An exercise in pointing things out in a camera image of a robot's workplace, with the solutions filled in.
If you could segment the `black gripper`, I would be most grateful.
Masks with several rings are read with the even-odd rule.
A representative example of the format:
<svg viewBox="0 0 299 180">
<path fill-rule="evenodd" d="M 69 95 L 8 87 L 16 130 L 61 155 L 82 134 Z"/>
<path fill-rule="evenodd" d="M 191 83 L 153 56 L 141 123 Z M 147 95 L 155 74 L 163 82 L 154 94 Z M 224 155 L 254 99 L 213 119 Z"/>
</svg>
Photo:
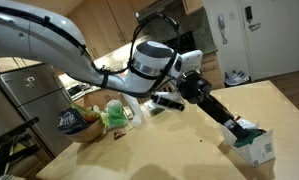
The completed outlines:
<svg viewBox="0 0 299 180">
<path fill-rule="evenodd" d="M 234 116 L 210 94 L 211 90 L 212 84 L 196 71 L 185 73 L 179 83 L 179 92 L 185 100 L 197 104 L 216 122 L 224 124 L 237 139 L 247 138 L 250 132 L 233 120 Z"/>
</svg>

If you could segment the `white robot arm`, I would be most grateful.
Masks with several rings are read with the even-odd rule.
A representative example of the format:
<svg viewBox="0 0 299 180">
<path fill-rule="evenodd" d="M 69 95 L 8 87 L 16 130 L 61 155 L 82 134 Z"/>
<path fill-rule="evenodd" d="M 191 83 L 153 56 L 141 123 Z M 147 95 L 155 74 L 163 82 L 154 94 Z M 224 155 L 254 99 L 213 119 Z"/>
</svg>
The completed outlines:
<svg viewBox="0 0 299 180">
<path fill-rule="evenodd" d="M 131 51 L 122 77 L 118 71 L 98 68 L 85 39 L 68 18 L 32 5 L 0 0 L 0 58 L 19 57 L 50 64 L 71 78 L 136 98 L 151 96 L 156 104 L 165 99 L 158 86 L 168 79 L 175 84 L 176 99 L 166 105 L 181 110 L 183 99 L 198 105 L 239 140 L 251 136 L 234 116 L 210 94 L 212 85 L 199 72 L 203 53 L 180 54 L 155 41 L 145 41 Z"/>
</svg>

